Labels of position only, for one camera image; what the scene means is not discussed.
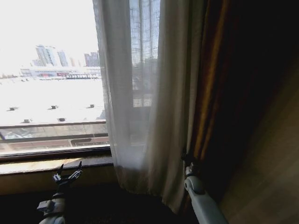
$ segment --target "low building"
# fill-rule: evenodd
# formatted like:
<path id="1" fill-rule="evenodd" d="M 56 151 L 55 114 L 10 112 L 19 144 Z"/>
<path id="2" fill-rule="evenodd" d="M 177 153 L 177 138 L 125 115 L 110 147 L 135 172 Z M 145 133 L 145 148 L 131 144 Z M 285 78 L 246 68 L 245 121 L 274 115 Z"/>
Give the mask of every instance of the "low building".
<path id="1" fill-rule="evenodd" d="M 29 67 L 22 68 L 23 77 L 100 78 L 100 67 Z"/>

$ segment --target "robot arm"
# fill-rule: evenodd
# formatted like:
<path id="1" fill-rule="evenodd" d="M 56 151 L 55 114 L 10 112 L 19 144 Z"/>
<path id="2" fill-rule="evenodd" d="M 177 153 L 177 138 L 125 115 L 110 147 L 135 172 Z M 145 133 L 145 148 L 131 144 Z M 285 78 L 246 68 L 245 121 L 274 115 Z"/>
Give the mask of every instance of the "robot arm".
<path id="1" fill-rule="evenodd" d="M 60 167 L 53 179 L 58 184 L 57 193 L 52 196 L 51 200 L 40 202 L 37 210 L 43 212 L 45 219 L 40 224 L 64 224 L 64 207 L 65 207 L 65 192 L 82 173 L 82 162 L 80 162 L 77 170 L 71 175 L 61 175 L 64 165 Z"/>
<path id="2" fill-rule="evenodd" d="M 185 179 L 185 188 L 200 224 L 228 224 L 216 202 L 205 192 L 198 177 L 188 176 Z"/>

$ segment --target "robotic hand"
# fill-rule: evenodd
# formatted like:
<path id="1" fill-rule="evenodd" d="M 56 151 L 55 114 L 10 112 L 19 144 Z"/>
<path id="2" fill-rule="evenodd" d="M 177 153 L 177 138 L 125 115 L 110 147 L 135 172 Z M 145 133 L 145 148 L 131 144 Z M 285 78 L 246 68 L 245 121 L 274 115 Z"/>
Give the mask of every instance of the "robotic hand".
<path id="1" fill-rule="evenodd" d="M 228 224 L 216 202 L 205 191 L 197 177 L 199 165 L 195 158 L 183 157 L 186 162 L 185 189 L 188 191 L 194 213 L 200 224 Z"/>
<path id="2" fill-rule="evenodd" d="M 53 179 L 58 184 L 57 193 L 52 196 L 51 200 L 40 202 L 37 210 L 43 212 L 45 219 L 40 224 L 65 224 L 63 217 L 65 207 L 65 196 L 67 189 L 82 173 L 82 162 L 79 163 L 77 170 L 71 175 L 61 176 L 64 165 L 62 164 Z"/>

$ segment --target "glass pane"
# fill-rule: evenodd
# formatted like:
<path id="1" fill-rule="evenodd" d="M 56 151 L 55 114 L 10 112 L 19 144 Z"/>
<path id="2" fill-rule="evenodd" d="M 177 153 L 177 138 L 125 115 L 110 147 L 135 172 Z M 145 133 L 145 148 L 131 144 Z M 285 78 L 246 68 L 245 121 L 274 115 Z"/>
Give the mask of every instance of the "glass pane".
<path id="1" fill-rule="evenodd" d="M 0 155 L 109 144 L 92 0 L 0 1 L 0 31 Z"/>

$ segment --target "distant building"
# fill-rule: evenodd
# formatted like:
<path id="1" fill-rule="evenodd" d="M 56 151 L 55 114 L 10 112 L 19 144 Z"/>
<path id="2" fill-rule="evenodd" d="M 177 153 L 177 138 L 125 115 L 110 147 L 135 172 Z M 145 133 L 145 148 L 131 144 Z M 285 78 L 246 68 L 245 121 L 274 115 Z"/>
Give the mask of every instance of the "distant building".
<path id="1" fill-rule="evenodd" d="M 43 62 L 40 59 L 32 60 L 34 66 L 44 66 Z"/>
<path id="2" fill-rule="evenodd" d="M 76 66 L 75 59 L 71 57 L 70 60 L 71 60 L 72 67 L 75 67 Z"/>
<path id="3" fill-rule="evenodd" d="M 43 45 L 36 46 L 36 52 L 38 55 L 38 58 L 41 60 L 43 66 L 46 66 L 47 64 L 52 64 L 50 55 L 47 51 L 47 49 Z"/>
<path id="4" fill-rule="evenodd" d="M 70 66 L 70 64 L 69 64 L 69 62 L 67 60 L 67 57 L 65 55 L 65 52 L 63 50 L 61 50 L 61 51 L 58 51 L 57 53 L 58 53 L 61 65 L 63 67 Z"/>
<path id="5" fill-rule="evenodd" d="M 90 54 L 84 54 L 85 63 L 87 67 L 99 67 L 99 54 L 98 52 L 91 52 Z"/>
<path id="6" fill-rule="evenodd" d="M 24 77 L 35 78 L 100 78 L 99 67 L 29 67 L 22 68 L 21 74 Z"/>
<path id="7" fill-rule="evenodd" d="M 36 51 L 38 58 L 42 61 L 43 66 L 61 66 L 56 48 L 52 46 L 37 45 Z"/>

